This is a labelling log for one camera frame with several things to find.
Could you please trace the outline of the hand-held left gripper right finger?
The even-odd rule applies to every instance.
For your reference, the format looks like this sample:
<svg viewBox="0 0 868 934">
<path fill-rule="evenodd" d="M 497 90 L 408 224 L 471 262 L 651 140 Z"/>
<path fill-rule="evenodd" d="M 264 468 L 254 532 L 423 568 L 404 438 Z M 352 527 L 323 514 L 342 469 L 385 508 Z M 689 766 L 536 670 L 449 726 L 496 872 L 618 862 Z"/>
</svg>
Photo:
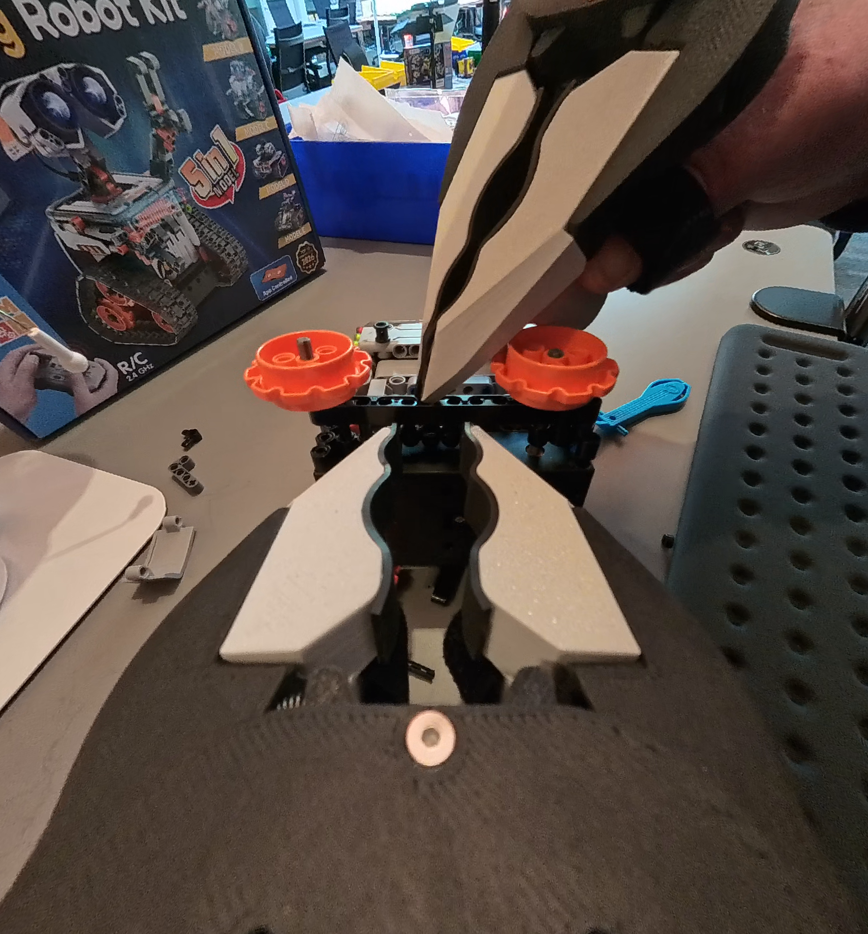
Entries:
<svg viewBox="0 0 868 934">
<path fill-rule="evenodd" d="M 632 663 L 638 642 L 567 498 L 468 425 L 465 519 L 473 542 L 464 644 L 507 680 L 544 663 Z"/>
</svg>

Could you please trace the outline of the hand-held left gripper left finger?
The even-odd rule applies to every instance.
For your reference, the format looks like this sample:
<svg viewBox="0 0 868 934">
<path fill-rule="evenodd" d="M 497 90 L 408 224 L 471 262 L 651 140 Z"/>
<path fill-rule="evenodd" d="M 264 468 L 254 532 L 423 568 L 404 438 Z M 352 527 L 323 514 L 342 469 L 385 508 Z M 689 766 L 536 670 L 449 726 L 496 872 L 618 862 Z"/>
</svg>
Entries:
<svg viewBox="0 0 868 934">
<path fill-rule="evenodd" d="M 220 646 L 231 663 L 363 671 L 398 642 L 394 562 L 371 516 L 391 476 L 379 430 L 290 504 Z"/>
</svg>

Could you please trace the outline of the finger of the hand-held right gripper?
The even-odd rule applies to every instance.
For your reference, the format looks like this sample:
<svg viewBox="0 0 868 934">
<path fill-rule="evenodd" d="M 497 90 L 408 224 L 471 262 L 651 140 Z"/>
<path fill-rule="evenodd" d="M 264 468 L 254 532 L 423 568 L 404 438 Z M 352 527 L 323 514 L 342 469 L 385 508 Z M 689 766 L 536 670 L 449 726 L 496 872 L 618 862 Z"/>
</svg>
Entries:
<svg viewBox="0 0 868 934">
<path fill-rule="evenodd" d="M 447 343 L 435 351 L 435 370 L 443 384 L 428 392 L 429 402 L 452 391 L 574 283 L 586 260 L 568 225 L 600 190 L 603 171 L 679 57 L 629 52 L 563 90 L 533 84 L 541 99 L 532 122 L 487 189 L 487 205 L 498 206 L 504 194 L 508 210 L 440 323 Z"/>
<path fill-rule="evenodd" d="M 490 89 L 440 204 L 424 310 L 423 391 L 439 390 L 435 351 L 446 349 L 440 323 L 466 286 L 487 236 L 508 210 L 509 198 L 487 205 L 487 189 L 528 130 L 541 94 L 526 71 L 500 76 Z"/>
</svg>

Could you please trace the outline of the building kit robot model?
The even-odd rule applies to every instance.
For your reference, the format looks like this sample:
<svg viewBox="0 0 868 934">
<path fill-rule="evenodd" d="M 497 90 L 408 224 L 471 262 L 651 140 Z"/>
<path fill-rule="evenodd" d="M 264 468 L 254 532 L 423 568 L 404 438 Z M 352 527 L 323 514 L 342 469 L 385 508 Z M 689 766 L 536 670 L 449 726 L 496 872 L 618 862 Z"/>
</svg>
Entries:
<svg viewBox="0 0 868 934">
<path fill-rule="evenodd" d="M 400 460 L 373 514 L 393 557 L 396 584 L 408 584 L 410 569 L 434 568 L 433 600 L 445 604 L 474 539 L 465 516 L 464 428 L 487 431 L 579 507 L 594 474 L 601 401 L 568 412 L 529 408 L 486 367 L 437 403 L 422 403 L 416 391 L 422 333 L 413 320 L 366 323 L 353 338 L 327 330 L 287 333 L 260 346 L 243 380 L 258 399 L 309 414 L 318 427 L 311 449 L 315 480 L 378 431 L 396 428 Z"/>
</svg>

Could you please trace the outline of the person's right hand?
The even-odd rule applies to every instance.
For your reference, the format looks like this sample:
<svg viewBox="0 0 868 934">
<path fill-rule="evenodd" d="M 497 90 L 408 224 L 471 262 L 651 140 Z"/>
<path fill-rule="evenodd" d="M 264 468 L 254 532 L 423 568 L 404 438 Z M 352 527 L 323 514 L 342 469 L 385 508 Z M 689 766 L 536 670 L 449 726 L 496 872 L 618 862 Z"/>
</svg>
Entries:
<svg viewBox="0 0 868 934">
<path fill-rule="evenodd" d="M 589 292 L 640 286 L 644 276 L 655 287 L 670 284 L 745 230 L 821 221 L 868 198 L 868 1 L 799 2 L 774 74 L 685 169 L 719 221 L 717 236 L 654 277 L 634 247 L 612 235 L 580 277 Z"/>
</svg>

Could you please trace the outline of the blue storage bin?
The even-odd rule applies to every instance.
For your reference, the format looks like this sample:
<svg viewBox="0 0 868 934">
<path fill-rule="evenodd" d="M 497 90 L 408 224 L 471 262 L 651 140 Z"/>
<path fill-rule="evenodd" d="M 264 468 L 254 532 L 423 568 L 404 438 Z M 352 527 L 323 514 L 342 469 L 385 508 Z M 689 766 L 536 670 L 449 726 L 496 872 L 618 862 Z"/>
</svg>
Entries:
<svg viewBox="0 0 868 934">
<path fill-rule="evenodd" d="M 321 238 L 431 246 L 448 143 L 290 141 Z"/>
</svg>

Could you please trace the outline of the crumpled white paper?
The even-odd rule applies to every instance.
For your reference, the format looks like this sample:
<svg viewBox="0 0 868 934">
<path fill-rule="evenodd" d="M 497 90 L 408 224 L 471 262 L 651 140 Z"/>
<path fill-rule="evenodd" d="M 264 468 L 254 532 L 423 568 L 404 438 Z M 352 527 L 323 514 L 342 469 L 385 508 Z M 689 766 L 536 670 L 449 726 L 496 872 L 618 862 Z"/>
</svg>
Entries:
<svg viewBox="0 0 868 934">
<path fill-rule="evenodd" d="M 290 137 L 308 142 L 431 143 L 452 141 L 465 89 L 379 90 L 340 62 L 314 104 L 290 103 Z"/>
</svg>

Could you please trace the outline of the grey panel piece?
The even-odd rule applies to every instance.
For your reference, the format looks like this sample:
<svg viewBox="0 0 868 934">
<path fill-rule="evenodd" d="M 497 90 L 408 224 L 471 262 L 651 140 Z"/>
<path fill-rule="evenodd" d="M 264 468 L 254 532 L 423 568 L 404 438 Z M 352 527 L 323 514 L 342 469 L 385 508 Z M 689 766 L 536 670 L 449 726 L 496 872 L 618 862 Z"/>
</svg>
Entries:
<svg viewBox="0 0 868 934">
<path fill-rule="evenodd" d="M 185 525 L 181 517 L 165 517 L 146 554 L 124 570 L 123 579 L 135 584 L 181 580 L 195 535 L 195 528 Z"/>
</svg>

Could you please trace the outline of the blue plastic pin tool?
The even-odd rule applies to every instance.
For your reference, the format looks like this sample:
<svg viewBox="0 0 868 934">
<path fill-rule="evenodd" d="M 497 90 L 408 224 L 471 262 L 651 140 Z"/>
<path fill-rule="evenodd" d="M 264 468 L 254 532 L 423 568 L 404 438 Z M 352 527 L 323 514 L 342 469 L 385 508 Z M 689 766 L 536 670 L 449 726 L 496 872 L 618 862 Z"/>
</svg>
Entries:
<svg viewBox="0 0 868 934">
<path fill-rule="evenodd" d="M 625 437 L 630 429 L 647 419 L 682 410 L 690 393 L 691 387 L 684 380 L 655 380 L 637 398 L 600 413 L 596 420 L 596 430 L 603 437 Z"/>
</svg>

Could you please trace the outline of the dark perforated tray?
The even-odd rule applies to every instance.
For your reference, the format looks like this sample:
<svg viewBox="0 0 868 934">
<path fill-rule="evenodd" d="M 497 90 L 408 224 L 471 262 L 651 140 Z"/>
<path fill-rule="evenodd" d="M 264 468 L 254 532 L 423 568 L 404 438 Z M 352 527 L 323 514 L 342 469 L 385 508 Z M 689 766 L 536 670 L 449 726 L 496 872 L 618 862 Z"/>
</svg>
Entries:
<svg viewBox="0 0 868 934">
<path fill-rule="evenodd" d="M 868 350 L 726 333 L 667 584 L 749 686 L 868 932 Z"/>
</svg>

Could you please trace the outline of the black oval object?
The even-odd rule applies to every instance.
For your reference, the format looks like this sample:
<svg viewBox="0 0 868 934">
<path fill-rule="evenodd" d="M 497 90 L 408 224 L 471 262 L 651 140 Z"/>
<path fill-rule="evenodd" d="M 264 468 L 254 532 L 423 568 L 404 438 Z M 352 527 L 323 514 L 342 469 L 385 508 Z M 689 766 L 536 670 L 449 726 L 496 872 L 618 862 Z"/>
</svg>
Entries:
<svg viewBox="0 0 868 934">
<path fill-rule="evenodd" d="M 782 327 L 836 337 L 844 333 L 846 307 L 833 292 L 763 287 L 753 294 L 751 308 L 760 318 Z"/>
</svg>

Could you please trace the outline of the white rod with round tip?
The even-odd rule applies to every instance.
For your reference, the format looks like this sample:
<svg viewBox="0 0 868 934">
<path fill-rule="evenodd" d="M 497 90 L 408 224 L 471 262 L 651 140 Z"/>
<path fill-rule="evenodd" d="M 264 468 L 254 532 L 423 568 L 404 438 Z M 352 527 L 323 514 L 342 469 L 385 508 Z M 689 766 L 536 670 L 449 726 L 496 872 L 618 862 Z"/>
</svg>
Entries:
<svg viewBox="0 0 868 934">
<path fill-rule="evenodd" d="M 83 375 L 90 367 L 90 361 L 86 356 L 71 350 L 39 328 L 28 329 L 27 336 L 68 373 Z"/>
</svg>

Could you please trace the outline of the blue robot kit box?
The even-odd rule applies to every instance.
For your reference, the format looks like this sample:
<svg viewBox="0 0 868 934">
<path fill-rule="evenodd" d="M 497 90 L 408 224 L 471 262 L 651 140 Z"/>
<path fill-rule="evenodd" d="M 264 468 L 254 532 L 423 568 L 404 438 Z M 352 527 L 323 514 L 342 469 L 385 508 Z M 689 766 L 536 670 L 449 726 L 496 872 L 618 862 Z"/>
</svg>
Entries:
<svg viewBox="0 0 868 934">
<path fill-rule="evenodd" d="M 323 268 L 269 63 L 246 2 L 0 1 L 1 423 L 58 433 Z"/>
</svg>

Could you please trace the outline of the white lamp base plate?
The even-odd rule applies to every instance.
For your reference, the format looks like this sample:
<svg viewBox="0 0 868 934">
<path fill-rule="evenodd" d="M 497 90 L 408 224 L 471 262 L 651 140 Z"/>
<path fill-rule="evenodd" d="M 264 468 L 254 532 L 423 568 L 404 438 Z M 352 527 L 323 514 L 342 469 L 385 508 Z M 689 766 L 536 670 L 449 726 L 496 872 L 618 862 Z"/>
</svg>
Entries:
<svg viewBox="0 0 868 934">
<path fill-rule="evenodd" d="M 151 485 L 40 451 L 0 458 L 0 713 L 166 516 Z"/>
</svg>

